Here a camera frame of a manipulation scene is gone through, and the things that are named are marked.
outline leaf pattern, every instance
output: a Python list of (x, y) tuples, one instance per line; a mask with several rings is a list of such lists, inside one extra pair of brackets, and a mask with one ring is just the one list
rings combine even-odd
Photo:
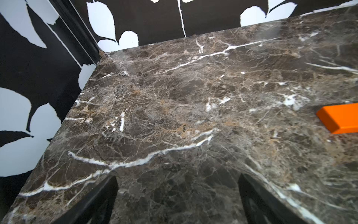
[(22, 106), (22, 104), (19, 103), (29, 102), (29, 100), (5, 88), (0, 88), (0, 94), (2, 96), (0, 104), (7, 105), (7, 107), (2, 108), (1, 111), (5, 112), (6, 117), (1, 120), (0, 128), (7, 128), (7, 130), (1, 130), (2, 136), (6, 137), (6, 134), (9, 135), (10, 132), (22, 133), (20, 133), (20, 139), (18, 138), (16, 141), (10, 143), (5, 142), (0, 148), (0, 176), (25, 173), (35, 168), (50, 143), (47, 139), (55, 135), (61, 126), (61, 121), (57, 117), (54, 108), (47, 103), (36, 110), (30, 123), (31, 133), (28, 133), (26, 131), (27, 120), (24, 118), (27, 118), (26, 115), (30, 113), (30, 107), (27, 107), (27, 110), (22, 108), (21, 113), (19, 113), (18, 109)]
[[(275, 7), (275, 3), (280, 3), (280, 0), (269, 0), (268, 6)], [(295, 3), (285, 3), (275, 8), (273, 11), (270, 11), (267, 15), (259, 7), (252, 6), (246, 9), (240, 16), (241, 26), (248, 26), (258, 23), (270, 22), (279, 19), (288, 18), (291, 13), (295, 10), (297, 5)]]
[(0, 13), (14, 30), (25, 37), (30, 43), (47, 48), (32, 26), (30, 16), (27, 13), (26, 1), (0, 1)]
[(104, 52), (118, 51), (131, 47), (138, 47), (138, 35), (133, 31), (125, 31), (117, 43), (114, 19), (111, 11), (102, 2), (87, 3), (88, 18), (93, 31), (102, 39), (98, 46)]
[(52, 5), (48, 4), (48, 0), (26, 0), (26, 2), (43, 22), (51, 25), (56, 23), (59, 15), (53, 13)]

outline white marble vein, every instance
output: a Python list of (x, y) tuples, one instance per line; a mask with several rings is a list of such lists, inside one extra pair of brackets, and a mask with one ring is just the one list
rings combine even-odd
[(265, 183), (267, 183), (277, 194), (278, 196), (287, 201), (292, 207), (295, 207), (297, 209), (297, 211), (299, 213), (301, 213), (301, 215), (309, 220), (312, 220), (314, 223), (316, 224), (325, 224), (324, 222), (322, 222), (317, 216), (315, 216), (314, 214), (312, 214), (310, 211), (308, 211), (307, 209), (305, 209), (304, 207), (302, 207), (300, 205), (300, 203), (298, 201), (296, 201), (293, 198), (290, 198), (288, 196), (286, 196), (284, 193), (281, 192), (281, 190), (273, 183), (269, 182), (268, 179), (266, 179), (261, 173), (255, 171), (254, 169), (252, 169), (250, 166), (244, 164), (252, 173), (256, 174), (260, 179), (262, 179)]
[(206, 111), (210, 111), (211, 110), (211, 105), (210, 105), (210, 97), (208, 98), (208, 102), (206, 103)]
[(93, 121), (93, 118), (87, 118), (84, 122), (86, 124), (90, 124)]
[(89, 101), (75, 100), (74, 102), (76, 103), (76, 106), (81, 105), (81, 103), (92, 104), (92, 105), (100, 105), (100, 104), (91, 103), (90, 101), (91, 101), (91, 99)]
[(124, 128), (124, 115), (125, 115), (125, 113), (122, 112), (122, 113), (121, 113), (121, 116), (122, 116), (122, 118), (121, 118), (121, 126), (119, 127), (119, 130), (120, 130), (121, 132), (123, 132), (123, 128)]
[(314, 196), (312, 196), (312, 195), (310, 195), (310, 194), (308, 194), (308, 193), (306, 193), (306, 192), (303, 192), (298, 184), (290, 184), (286, 189), (289, 190), (289, 191), (295, 191), (295, 192), (304, 194), (304, 195), (306, 195), (307, 197), (313, 198), (313, 199), (315, 199), (315, 200), (317, 200), (317, 201), (320, 201), (321, 203), (324, 203), (324, 204), (326, 204), (326, 205), (328, 205), (328, 206), (331, 206), (331, 207), (333, 207), (333, 208), (341, 209), (341, 210), (348, 210), (348, 209), (346, 209), (346, 208), (333, 205), (333, 204), (331, 204), (331, 203), (329, 203), (329, 202), (322, 201), (321, 199), (318, 199), (318, 198), (316, 198), (316, 197), (314, 197)]
[(96, 164), (96, 165), (100, 165), (100, 166), (106, 166), (108, 167), (110, 170), (114, 170), (117, 169), (119, 167), (124, 167), (124, 168), (128, 168), (128, 167), (133, 167), (133, 166), (141, 166), (146, 164), (147, 162), (149, 162), (154, 156), (158, 155), (158, 154), (167, 154), (168, 152), (171, 151), (180, 151), (180, 150), (185, 150), (185, 149), (192, 149), (198, 146), (201, 146), (204, 142), (210, 142), (211, 139), (213, 138), (213, 135), (210, 135), (209, 137), (203, 139), (202, 141), (198, 142), (198, 143), (192, 143), (190, 145), (185, 145), (185, 146), (174, 146), (171, 148), (167, 148), (164, 150), (159, 150), (156, 152), (151, 152), (149, 153), (145, 158), (140, 158), (131, 162), (118, 162), (118, 161), (114, 161), (111, 163), (107, 163), (105, 161), (100, 161), (100, 160), (96, 160), (94, 158), (84, 158), (81, 156), (77, 156), (76, 154), (74, 154), (73, 152), (68, 152), (68, 154), (70, 156), (72, 156), (72, 158), (74, 158), (75, 160), (79, 160), (85, 163), (90, 163), (90, 164)]
[(218, 129), (213, 128), (213, 129), (211, 129), (211, 130), (209, 130), (207, 132), (202, 132), (198, 136), (193, 137), (192, 140), (195, 141), (195, 140), (197, 140), (198, 138), (200, 138), (201, 136), (204, 136), (204, 135), (206, 135), (206, 136), (211, 135), (214, 131), (218, 131)]
[(358, 70), (357, 70), (357, 69), (350, 68), (350, 67), (346, 67), (346, 66), (340, 66), (340, 65), (337, 65), (337, 64), (335, 64), (335, 63), (328, 62), (328, 61), (325, 61), (325, 60), (320, 60), (320, 61), (325, 62), (325, 63), (330, 64), (330, 65), (335, 65), (335, 67), (333, 67), (333, 66), (317, 65), (317, 64), (312, 64), (312, 63), (308, 63), (308, 62), (306, 62), (306, 64), (312, 65), (312, 66), (315, 66), (315, 67), (325, 68), (325, 69), (344, 70), (344, 71), (348, 71), (348, 72), (351, 72), (351, 73), (353, 73), (353, 74), (358, 75)]
[(87, 177), (84, 177), (82, 179), (79, 179), (79, 180), (76, 180), (70, 184), (67, 184), (67, 185), (64, 185), (64, 186), (52, 186), (51, 184), (48, 183), (48, 181), (46, 180), (42, 187), (34, 190), (34, 191), (30, 191), (30, 192), (20, 192), (19, 195), (20, 196), (23, 196), (23, 197), (30, 197), (30, 196), (33, 196), (33, 195), (36, 195), (40, 192), (43, 192), (43, 191), (60, 191), (60, 190), (67, 190), (77, 184), (80, 184), (80, 183), (83, 183), (83, 182), (86, 182), (94, 177), (97, 177), (99, 175), (102, 175), (102, 174), (106, 174), (106, 173), (109, 173), (111, 172), (111, 170), (97, 170), (96, 172), (94, 173), (91, 173), (90, 175), (88, 175)]
[(195, 42), (197, 43), (197, 46), (199, 47), (199, 54), (204, 53), (204, 45), (200, 45), (197, 38), (195, 38)]
[(14, 209), (11, 211), (11, 213), (10, 213), (11, 215), (10, 215), (10, 217), (9, 217), (8, 224), (13, 224), (13, 218), (14, 218), (16, 212), (18, 211), (19, 207), (20, 207), (20, 206), (17, 206), (16, 208), (14, 208)]
[(83, 191), (83, 189), (84, 189), (88, 184), (93, 184), (93, 183), (95, 183), (95, 182), (96, 182), (95, 180), (89, 180), (89, 181), (85, 182), (84, 185), (83, 185), (83, 187), (81, 188), (81, 190), (79, 190), (79, 191), (77, 192), (77, 194), (75, 194), (75, 195), (67, 202), (66, 206), (69, 206), (70, 203)]
[(298, 111), (301, 107), (303, 107), (305, 104), (310, 102), (309, 98), (300, 96), (298, 94), (291, 94), (291, 95), (280, 94), (280, 93), (278, 94), (282, 95), (285, 98), (285, 100), (283, 102), (278, 101), (276, 102), (276, 104), (277, 105), (283, 104), (289, 108), (291, 108), (292, 106), (292, 109), (294, 111)]
[(255, 42), (251, 42), (251, 43), (247, 43), (247, 44), (242, 44), (242, 45), (237, 45), (237, 46), (227, 44), (228, 47), (227, 47), (225, 50), (223, 50), (223, 51), (215, 52), (215, 53), (207, 54), (207, 55), (202, 55), (202, 56), (200, 56), (200, 57), (198, 57), (198, 58), (196, 58), (196, 59), (193, 59), (193, 60), (191, 60), (191, 61), (189, 61), (189, 62), (187, 62), (187, 63), (180, 64), (180, 65), (178, 65), (178, 66), (176, 66), (176, 67), (174, 67), (174, 68), (170, 68), (170, 69), (168, 69), (168, 70), (166, 70), (166, 71), (164, 71), (164, 72), (160, 72), (160, 73), (158, 73), (158, 74), (162, 74), (162, 73), (166, 73), (166, 72), (169, 72), (169, 71), (178, 69), (178, 68), (180, 68), (180, 67), (189, 65), (189, 64), (191, 64), (191, 63), (193, 63), (193, 62), (196, 62), (196, 61), (201, 60), (201, 59), (206, 58), (206, 57), (215, 56), (215, 55), (219, 55), (219, 54), (228, 55), (228, 52), (227, 52), (227, 51), (232, 50), (232, 49), (236, 49), (236, 48), (238, 48), (238, 47), (245, 47), (245, 46), (249, 46), (249, 45), (253, 45), (253, 44), (257, 44), (257, 43), (262, 43), (262, 42), (266, 42), (266, 41), (271, 41), (271, 40), (276, 40), (276, 39), (278, 39), (278, 37), (277, 37), (277, 38), (273, 38), (273, 39), (268, 39), (268, 40), (259, 40), (259, 41), (255, 41)]
[(84, 118), (65, 118), (65, 120), (84, 120)]
[(220, 103), (219, 104), (224, 104), (226, 103), (227, 101), (231, 100), (231, 98), (225, 96), (222, 100), (219, 99)]
[(305, 41), (308, 40), (310, 37), (314, 37), (314, 36), (316, 36), (317, 34), (319, 34), (319, 31), (313, 32), (313, 33), (311, 33), (311, 34), (302, 34), (302, 35), (299, 34), (298, 37), (299, 37), (300, 41), (305, 42)]
[(103, 76), (102, 78), (105, 78), (105, 77), (107, 77), (107, 76), (112, 76), (112, 73), (110, 73), (110, 74), (108, 74), (108, 75), (105, 75), (105, 76)]

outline black and white wallpaper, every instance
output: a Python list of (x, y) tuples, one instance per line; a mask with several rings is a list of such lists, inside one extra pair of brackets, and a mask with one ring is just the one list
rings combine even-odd
[(96, 65), (48, 0), (0, 0), (0, 177), (32, 170)]
[(355, 5), (358, 0), (71, 0), (105, 51)]

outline orange block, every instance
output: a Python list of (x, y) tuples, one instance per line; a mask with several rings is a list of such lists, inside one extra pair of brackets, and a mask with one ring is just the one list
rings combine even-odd
[(324, 106), (317, 116), (332, 134), (358, 132), (358, 103)]

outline black molding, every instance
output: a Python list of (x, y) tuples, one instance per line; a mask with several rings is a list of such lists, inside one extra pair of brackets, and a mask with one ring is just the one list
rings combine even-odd
[(117, 191), (116, 177), (108, 176), (52, 224), (108, 224)]
[(308, 224), (248, 174), (240, 175), (238, 185), (248, 224)]
[(63, 19), (73, 35), (77, 38), (84, 50), (88, 53), (90, 58), (97, 64), (101, 59), (99, 55), (100, 48), (93, 39), (91, 33), (88, 31), (86, 25), (77, 14), (70, 0), (49, 0), (57, 13)]

